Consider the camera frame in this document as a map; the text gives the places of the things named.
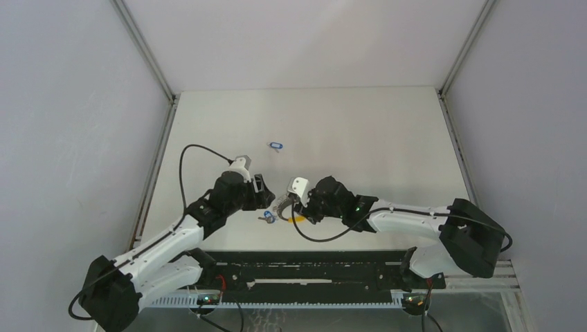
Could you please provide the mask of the blue tagged key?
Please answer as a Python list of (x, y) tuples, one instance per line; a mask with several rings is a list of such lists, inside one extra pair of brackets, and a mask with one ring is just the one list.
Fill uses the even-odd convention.
[(279, 142), (270, 142), (268, 146), (277, 153), (283, 149), (283, 144)]
[(259, 220), (263, 220), (268, 224), (275, 223), (277, 218), (271, 211), (264, 211), (262, 216), (258, 217)]

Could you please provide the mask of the metal keyring with yellow tag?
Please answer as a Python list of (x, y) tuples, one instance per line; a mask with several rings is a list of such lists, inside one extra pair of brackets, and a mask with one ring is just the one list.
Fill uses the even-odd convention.
[(283, 194), (282, 196), (278, 197), (271, 208), (272, 213), (276, 215), (276, 217), (281, 221), (286, 221), (288, 223), (295, 222), (303, 222), (306, 221), (306, 218), (294, 213), (294, 216), (291, 215), (291, 207), (292, 201), (288, 194)]

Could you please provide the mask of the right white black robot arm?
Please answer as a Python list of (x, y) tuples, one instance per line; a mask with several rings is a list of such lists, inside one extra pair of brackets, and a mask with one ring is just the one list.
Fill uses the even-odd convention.
[(466, 199), (454, 199), (440, 207), (394, 204), (375, 196), (355, 195), (333, 176), (316, 185), (295, 177), (287, 191), (292, 212), (310, 223), (335, 218), (346, 226), (343, 234), (389, 232), (433, 241), (429, 246), (408, 248), (400, 278), (410, 288), (454, 270), (491, 278), (500, 254), (513, 244), (501, 225)]

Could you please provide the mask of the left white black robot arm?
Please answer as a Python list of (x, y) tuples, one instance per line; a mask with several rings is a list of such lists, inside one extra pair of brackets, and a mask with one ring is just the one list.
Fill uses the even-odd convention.
[(73, 298), (105, 331), (123, 331), (155, 300), (184, 286), (208, 288), (217, 274), (213, 258), (199, 244), (238, 211), (267, 209), (276, 196), (256, 174), (245, 181), (226, 171), (178, 221), (139, 247), (114, 259), (99, 256)]

